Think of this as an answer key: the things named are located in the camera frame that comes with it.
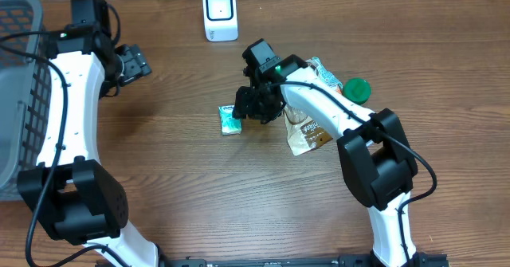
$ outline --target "wood grain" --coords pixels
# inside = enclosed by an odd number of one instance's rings
[[[130,219],[173,258],[334,257],[366,253],[366,210],[343,184],[335,145],[292,156],[282,119],[220,134],[218,105],[241,85],[245,47],[318,56],[342,80],[363,77],[367,106],[400,116],[439,187],[410,210],[413,239],[452,266],[510,261],[510,0],[238,0],[240,37],[209,43],[200,0],[114,1],[122,42],[153,73],[102,100],[101,162],[119,180]],[[44,2],[48,29],[69,4]],[[421,169],[414,193],[430,186]],[[23,266],[30,212],[0,203],[0,265]],[[78,247],[41,230],[33,255],[53,263]],[[71,266],[90,266],[87,254]]]

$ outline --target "green round object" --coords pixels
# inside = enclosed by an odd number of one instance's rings
[[[355,104],[364,104],[370,97],[371,93],[372,89],[370,88],[370,84],[361,78],[350,79],[343,86],[342,90],[343,96]]]

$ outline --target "wooden tabletop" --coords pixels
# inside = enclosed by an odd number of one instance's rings
[[[281,118],[221,135],[218,106],[249,83],[241,53],[263,37],[282,57],[317,56],[343,81],[367,79],[366,106],[398,114],[439,183],[410,206],[418,250],[447,253],[451,266],[508,265],[510,0],[238,0],[239,39],[223,43],[206,40],[201,0],[112,3],[121,42],[138,44],[153,73],[101,100],[100,158],[127,192],[131,221],[168,256],[371,250],[367,210],[343,183],[334,143],[295,157]],[[70,23],[67,1],[43,4],[47,29]],[[419,168],[414,194],[431,183]],[[1,266],[26,265],[30,216],[23,202],[0,203]],[[37,229],[39,264],[78,249]]]

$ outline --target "teal packet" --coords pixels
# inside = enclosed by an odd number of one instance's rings
[[[233,105],[218,107],[222,122],[222,135],[238,135],[241,133],[241,120],[232,117]]]

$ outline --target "gray basket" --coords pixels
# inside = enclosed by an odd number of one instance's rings
[[[0,0],[0,37],[42,30],[39,0]],[[40,53],[42,41],[32,35],[3,42],[13,49]],[[32,59],[0,49],[0,200],[18,200],[20,171],[35,167],[48,124],[50,75]]]

